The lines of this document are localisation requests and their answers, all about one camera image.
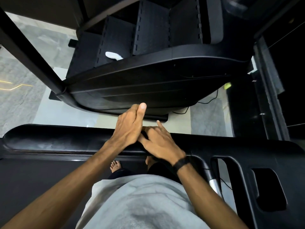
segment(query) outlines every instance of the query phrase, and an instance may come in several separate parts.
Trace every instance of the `black watch strap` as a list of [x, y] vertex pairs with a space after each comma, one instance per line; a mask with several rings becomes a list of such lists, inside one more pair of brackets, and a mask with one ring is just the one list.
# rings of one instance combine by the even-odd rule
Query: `black watch strap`
[[189, 158], [186, 156], [186, 157], [184, 157], [184, 158], [181, 158], [179, 161], [177, 161], [177, 162], [173, 165], [173, 169], [174, 169], [175, 172], [177, 173], [178, 170], [179, 170], [182, 166], [184, 166], [184, 165], [186, 165], [186, 164], [188, 164], [188, 163], [190, 163], [190, 160], [189, 160]]

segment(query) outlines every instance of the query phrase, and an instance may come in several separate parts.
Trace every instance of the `tiled floor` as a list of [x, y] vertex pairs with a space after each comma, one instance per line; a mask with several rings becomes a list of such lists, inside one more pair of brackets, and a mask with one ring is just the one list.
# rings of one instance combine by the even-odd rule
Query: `tiled floor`
[[[68, 47], [68, 42], [71, 38], [76, 39], [75, 31], [16, 15], [10, 17], [49, 65], [54, 67], [57, 75], [64, 79], [74, 51]], [[115, 128], [116, 116], [89, 113], [50, 100], [48, 96], [51, 90], [4, 48], [0, 49], [0, 80], [12, 83], [0, 82], [2, 89], [20, 84], [30, 85], [22, 85], [11, 91], [0, 89], [0, 137], [13, 127], [27, 123]], [[216, 92], [201, 102], [206, 103], [215, 96]], [[156, 123], [144, 121], [143, 125]], [[186, 114], [170, 113], [164, 126], [175, 133], [232, 137], [226, 91], [223, 87], [219, 88], [216, 99], [209, 104], [197, 103]], [[222, 179], [230, 186], [226, 165], [221, 160], [219, 167]], [[235, 209], [232, 191], [226, 185], [222, 185], [222, 189], [226, 202]]]

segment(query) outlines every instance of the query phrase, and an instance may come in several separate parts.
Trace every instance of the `person's left hand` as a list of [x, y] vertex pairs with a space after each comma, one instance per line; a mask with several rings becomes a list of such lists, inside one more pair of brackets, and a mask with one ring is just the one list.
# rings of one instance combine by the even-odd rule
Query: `person's left hand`
[[145, 103], [134, 104], [122, 115], [119, 115], [115, 130], [109, 141], [120, 146], [121, 150], [134, 144], [141, 133], [145, 111]]

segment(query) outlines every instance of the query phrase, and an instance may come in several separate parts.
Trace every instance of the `leg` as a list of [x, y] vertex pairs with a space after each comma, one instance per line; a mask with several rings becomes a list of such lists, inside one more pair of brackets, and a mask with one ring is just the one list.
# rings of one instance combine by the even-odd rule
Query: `leg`
[[147, 174], [159, 175], [181, 184], [178, 176], [174, 175], [164, 164], [156, 162], [151, 156], [147, 156], [145, 162], [148, 168]]
[[135, 175], [132, 171], [122, 168], [121, 163], [119, 161], [113, 161], [111, 163], [110, 169], [112, 171], [112, 174], [108, 177], [108, 179], [116, 179], [120, 177]]

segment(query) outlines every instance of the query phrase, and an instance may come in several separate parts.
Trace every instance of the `person's right arm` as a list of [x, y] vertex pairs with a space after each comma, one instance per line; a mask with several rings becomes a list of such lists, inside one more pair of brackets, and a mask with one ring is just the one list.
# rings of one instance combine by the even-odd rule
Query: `person's right arm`
[[[186, 156], [185, 152], [176, 145], [163, 125], [159, 121], [157, 123], [158, 127], [143, 127], [148, 140], [140, 134], [138, 141], [152, 155], [174, 165]], [[177, 174], [197, 215], [211, 229], [248, 228], [190, 163], [182, 166]]]

